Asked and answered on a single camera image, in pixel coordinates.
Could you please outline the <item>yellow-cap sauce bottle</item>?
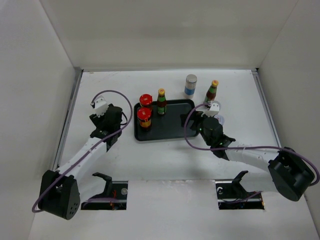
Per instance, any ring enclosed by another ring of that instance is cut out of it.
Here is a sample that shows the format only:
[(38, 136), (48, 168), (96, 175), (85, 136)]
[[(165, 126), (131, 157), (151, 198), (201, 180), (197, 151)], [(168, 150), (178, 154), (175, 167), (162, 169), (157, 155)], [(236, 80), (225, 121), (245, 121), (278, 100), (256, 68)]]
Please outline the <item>yellow-cap sauce bottle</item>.
[(205, 98), (203, 103), (209, 103), (210, 101), (214, 101), (217, 95), (217, 88), (219, 85), (219, 81), (218, 80), (213, 80), (211, 82), (211, 85), (208, 89), (208, 91), (206, 92)]
[(167, 112), (167, 99), (165, 96), (165, 89), (160, 88), (158, 90), (158, 97), (157, 97), (157, 113), (159, 115), (164, 115)]

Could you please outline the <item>blue-label pepper jar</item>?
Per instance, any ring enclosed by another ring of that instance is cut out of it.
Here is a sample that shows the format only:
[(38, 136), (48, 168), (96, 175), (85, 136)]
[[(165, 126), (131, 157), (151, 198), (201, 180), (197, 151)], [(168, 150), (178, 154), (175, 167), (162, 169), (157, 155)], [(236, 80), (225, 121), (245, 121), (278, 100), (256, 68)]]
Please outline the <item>blue-label pepper jar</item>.
[(195, 94), (197, 76), (194, 74), (189, 74), (185, 78), (184, 95), (187, 99), (192, 99)]

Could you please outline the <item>red-lid chili jar front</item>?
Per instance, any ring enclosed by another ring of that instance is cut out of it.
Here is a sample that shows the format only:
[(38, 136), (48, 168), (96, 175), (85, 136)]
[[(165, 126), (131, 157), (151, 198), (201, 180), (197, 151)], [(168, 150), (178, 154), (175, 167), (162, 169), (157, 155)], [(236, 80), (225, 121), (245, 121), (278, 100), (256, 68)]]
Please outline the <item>red-lid chili jar front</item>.
[(149, 108), (146, 107), (140, 107), (137, 110), (137, 118), (139, 121), (139, 126), (145, 130), (148, 131), (151, 129), (152, 126), (152, 121), (151, 121), (151, 117), (152, 117), (152, 113), (151, 110)]

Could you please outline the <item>red-lid chili jar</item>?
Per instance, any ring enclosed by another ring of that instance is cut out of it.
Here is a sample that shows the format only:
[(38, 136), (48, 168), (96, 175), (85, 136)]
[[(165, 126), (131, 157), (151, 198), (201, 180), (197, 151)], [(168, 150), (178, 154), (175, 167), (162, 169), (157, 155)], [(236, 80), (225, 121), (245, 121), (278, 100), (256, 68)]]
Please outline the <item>red-lid chili jar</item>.
[(147, 108), (150, 111), (153, 110), (153, 97), (150, 94), (142, 94), (139, 97), (139, 104), (142, 108)]
[(152, 117), (152, 113), (151, 110), (149, 108), (146, 107), (140, 107), (137, 110), (137, 118), (139, 121), (139, 126), (145, 130), (148, 131), (151, 129), (152, 126), (152, 121), (151, 121), (151, 117)]

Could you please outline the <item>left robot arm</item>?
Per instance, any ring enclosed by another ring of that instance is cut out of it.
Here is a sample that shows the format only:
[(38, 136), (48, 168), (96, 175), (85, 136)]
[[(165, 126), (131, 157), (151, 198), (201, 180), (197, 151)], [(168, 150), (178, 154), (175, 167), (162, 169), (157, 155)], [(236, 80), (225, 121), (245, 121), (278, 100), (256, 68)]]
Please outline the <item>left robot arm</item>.
[(43, 174), (33, 212), (47, 212), (65, 220), (74, 217), (85, 201), (79, 183), (93, 163), (107, 153), (121, 136), (122, 116), (122, 108), (113, 104), (109, 104), (101, 115), (89, 116), (95, 130), (80, 151), (65, 165)]

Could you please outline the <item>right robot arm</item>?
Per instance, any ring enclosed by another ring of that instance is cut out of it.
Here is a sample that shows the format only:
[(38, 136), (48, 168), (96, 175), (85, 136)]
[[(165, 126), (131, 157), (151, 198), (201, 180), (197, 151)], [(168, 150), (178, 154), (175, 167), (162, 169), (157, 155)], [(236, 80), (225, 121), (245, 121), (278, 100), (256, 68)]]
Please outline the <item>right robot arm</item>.
[(252, 192), (278, 192), (286, 199), (297, 202), (308, 187), (313, 184), (315, 174), (306, 165), (302, 156), (289, 147), (253, 147), (228, 137), (223, 126), (213, 116), (201, 111), (182, 114), (181, 124), (196, 130), (208, 146), (207, 151), (217, 158), (229, 162), (239, 162), (260, 169), (259, 174), (241, 171), (232, 180), (232, 192), (238, 198)]

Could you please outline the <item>small white sauce cup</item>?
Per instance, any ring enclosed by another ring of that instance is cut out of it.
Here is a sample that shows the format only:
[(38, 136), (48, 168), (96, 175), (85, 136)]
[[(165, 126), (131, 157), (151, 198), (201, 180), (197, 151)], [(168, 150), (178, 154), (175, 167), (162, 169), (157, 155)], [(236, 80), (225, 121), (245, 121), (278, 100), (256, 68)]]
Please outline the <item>small white sauce cup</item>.
[(215, 116), (215, 118), (218, 120), (218, 122), (219, 122), (221, 125), (223, 125), (223, 124), (225, 123), (225, 119), (224, 119), (223, 116), (217, 114), (217, 115)]

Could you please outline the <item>black plastic tray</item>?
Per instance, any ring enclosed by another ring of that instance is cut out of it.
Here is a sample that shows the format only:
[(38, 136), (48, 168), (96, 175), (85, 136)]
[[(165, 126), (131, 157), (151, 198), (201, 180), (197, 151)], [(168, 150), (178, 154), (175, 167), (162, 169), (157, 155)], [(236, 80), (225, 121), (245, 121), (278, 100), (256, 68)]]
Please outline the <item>black plastic tray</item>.
[(145, 130), (140, 126), (138, 120), (139, 103), (134, 105), (134, 137), (137, 141), (157, 141), (168, 139), (179, 139), (184, 137), (184, 125), (181, 115), (188, 115), (195, 107), (191, 99), (171, 99), (167, 101), (166, 114), (161, 116), (157, 113), (157, 102), (152, 103), (153, 111), (151, 117), (151, 128)]

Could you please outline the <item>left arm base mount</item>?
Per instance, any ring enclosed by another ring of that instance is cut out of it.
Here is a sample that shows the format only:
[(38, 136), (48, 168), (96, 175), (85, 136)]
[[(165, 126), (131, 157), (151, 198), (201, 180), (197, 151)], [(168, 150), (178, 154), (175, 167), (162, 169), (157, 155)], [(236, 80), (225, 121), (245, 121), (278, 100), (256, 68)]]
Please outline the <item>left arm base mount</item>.
[(83, 189), (82, 210), (122, 211), (127, 209), (128, 181), (114, 181), (111, 176), (96, 172)]

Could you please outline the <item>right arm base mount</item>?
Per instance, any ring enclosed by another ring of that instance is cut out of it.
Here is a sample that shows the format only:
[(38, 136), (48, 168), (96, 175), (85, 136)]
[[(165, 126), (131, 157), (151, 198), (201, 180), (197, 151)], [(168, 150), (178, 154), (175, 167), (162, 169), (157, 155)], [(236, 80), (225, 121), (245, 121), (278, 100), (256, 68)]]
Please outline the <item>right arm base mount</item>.
[(241, 185), (247, 170), (241, 171), (233, 179), (220, 179), (215, 182), (219, 210), (264, 210), (261, 191), (246, 191)]

